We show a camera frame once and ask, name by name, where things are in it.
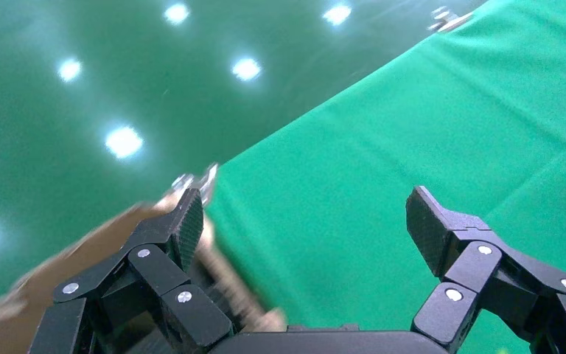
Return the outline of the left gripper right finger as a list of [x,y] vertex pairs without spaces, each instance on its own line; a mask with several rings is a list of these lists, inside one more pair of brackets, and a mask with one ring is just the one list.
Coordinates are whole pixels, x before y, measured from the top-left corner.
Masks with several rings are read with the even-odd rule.
[[456,353],[481,311],[532,353],[566,353],[566,272],[507,245],[482,219],[444,208],[423,186],[406,204],[409,235],[439,281],[411,330]]

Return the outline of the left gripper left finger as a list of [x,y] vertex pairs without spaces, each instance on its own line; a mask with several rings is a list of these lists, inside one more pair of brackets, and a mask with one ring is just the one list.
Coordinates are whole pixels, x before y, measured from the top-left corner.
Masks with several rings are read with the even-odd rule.
[[152,315],[176,353],[207,353],[234,332],[188,276],[203,230],[200,192],[187,189],[166,215],[142,221],[115,254],[59,284],[31,353],[101,353],[107,337]]

